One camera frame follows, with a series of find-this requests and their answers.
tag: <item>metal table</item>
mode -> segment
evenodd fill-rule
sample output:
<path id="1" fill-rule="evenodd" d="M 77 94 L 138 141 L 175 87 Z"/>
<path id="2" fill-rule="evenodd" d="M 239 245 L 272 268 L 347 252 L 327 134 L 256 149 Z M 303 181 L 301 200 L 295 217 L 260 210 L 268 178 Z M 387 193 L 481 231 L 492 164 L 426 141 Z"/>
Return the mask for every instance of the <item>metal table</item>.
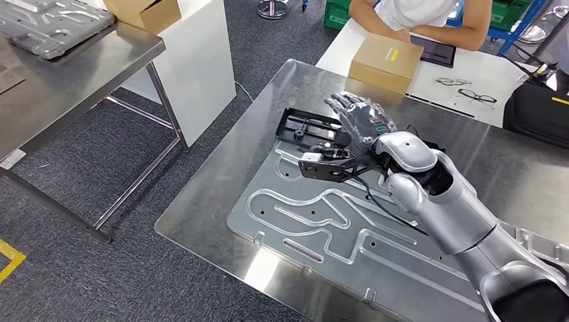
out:
<path id="1" fill-rule="evenodd" d="M 317 321 L 390 321 L 324 279 L 234 234 L 227 215 L 275 144 L 287 107 L 327 116 L 323 103 L 346 78 L 289 60 L 156 222 L 156 231 L 268 296 Z M 447 149 L 497 217 L 569 244 L 569 151 L 388 94 L 399 127 Z"/>
<path id="2" fill-rule="evenodd" d="M 179 142 L 187 150 L 170 101 L 152 63 L 165 49 L 161 38 L 122 23 L 107 28 L 58 60 L 45 61 L 13 48 L 21 62 L 15 71 L 25 81 L 0 95 L 0 160 L 15 158 L 16 163 L 20 162 L 23 160 L 18 156 L 23 155 L 21 151 L 26 156 L 34 153 L 103 99 L 172 129 L 176 138 L 94 225 L 12 173 L 9 169 L 14 164 L 0 168 L 0 180 L 99 241 L 108 242 L 109 236 L 100 231 L 106 220 Z M 108 96 L 143 67 L 148 70 L 170 121 Z"/>

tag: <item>hand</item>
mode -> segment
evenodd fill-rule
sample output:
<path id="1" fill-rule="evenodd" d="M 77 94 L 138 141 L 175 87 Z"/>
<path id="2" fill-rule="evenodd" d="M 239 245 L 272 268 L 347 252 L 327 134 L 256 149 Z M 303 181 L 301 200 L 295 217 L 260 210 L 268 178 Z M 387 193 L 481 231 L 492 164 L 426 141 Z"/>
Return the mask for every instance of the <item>hand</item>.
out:
<path id="1" fill-rule="evenodd" d="M 411 35 L 408 29 L 401 29 L 393 32 L 391 38 L 400 40 L 402 42 L 411 42 Z"/>
<path id="2" fill-rule="evenodd" d="M 342 123 L 342 131 L 352 138 L 350 153 L 363 156 L 379 135 L 396 131 L 395 123 L 383 108 L 369 99 L 351 93 L 336 93 L 325 99 Z"/>

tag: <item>gray carpet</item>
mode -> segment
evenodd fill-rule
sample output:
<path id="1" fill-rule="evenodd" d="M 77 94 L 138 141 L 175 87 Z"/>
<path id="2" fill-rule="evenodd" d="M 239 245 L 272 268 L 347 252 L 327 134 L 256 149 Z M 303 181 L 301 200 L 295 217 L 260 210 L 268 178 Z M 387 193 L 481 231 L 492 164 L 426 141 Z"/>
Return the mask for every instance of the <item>gray carpet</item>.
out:
<path id="1" fill-rule="evenodd" d="M 287 59 L 315 64 L 337 34 L 322 26 L 323 0 L 312 0 L 305 13 L 300 1 L 291 1 L 291 14 L 280 21 L 259 18 L 255 4 L 225 2 L 235 78 L 253 97 Z M 498 44 L 488 46 L 497 51 Z M 131 92 L 116 95 L 166 117 Z M 153 229 L 249 104 L 238 89 L 189 153 L 176 148 L 159 165 L 105 226 L 109 245 L 0 184 L 0 238 L 27 256 L 0 284 L 0 321 L 305 320 Z M 94 221 L 171 139 L 167 129 L 102 102 L 15 172 Z"/>

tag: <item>black bag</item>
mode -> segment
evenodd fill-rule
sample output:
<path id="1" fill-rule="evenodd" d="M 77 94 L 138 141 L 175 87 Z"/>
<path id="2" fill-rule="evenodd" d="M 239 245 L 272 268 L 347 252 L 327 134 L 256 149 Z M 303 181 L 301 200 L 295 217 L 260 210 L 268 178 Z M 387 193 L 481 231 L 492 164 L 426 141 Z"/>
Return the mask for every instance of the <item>black bag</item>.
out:
<path id="1" fill-rule="evenodd" d="M 569 97 L 525 83 L 506 103 L 503 128 L 569 149 Z"/>

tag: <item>black eyeglasses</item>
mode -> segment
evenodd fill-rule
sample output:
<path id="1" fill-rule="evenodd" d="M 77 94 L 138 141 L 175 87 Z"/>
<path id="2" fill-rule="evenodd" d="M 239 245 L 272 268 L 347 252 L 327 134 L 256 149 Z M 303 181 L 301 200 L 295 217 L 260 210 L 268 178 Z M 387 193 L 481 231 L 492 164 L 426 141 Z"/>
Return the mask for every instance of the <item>black eyeglasses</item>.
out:
<path id="1" fill-rule="evenodd" d="M 472 83 L 469 80 L 459 79 L 459 78 L 451 79 L 451 78 L 441 77 L 441 78 L 435 79 L 435 82 L 437 82 L 439 84 L 443 84 L 445 86 L 472 85 Z"/>
<path id="2" fill-rule="evenodd" d="M 475 92 L 471 91 L 470 89 L 458 89 L 458 93 L 461 95 L 464 95 L 466 97 L 470 97 L 471 99 L 474 99 L 475 101 L 479 101 L 479 102 L 486 102 L 486 103 L 494 104 L 498 101 L 494 97 L 491 97 L 488 95 L 478 95 Z"/>

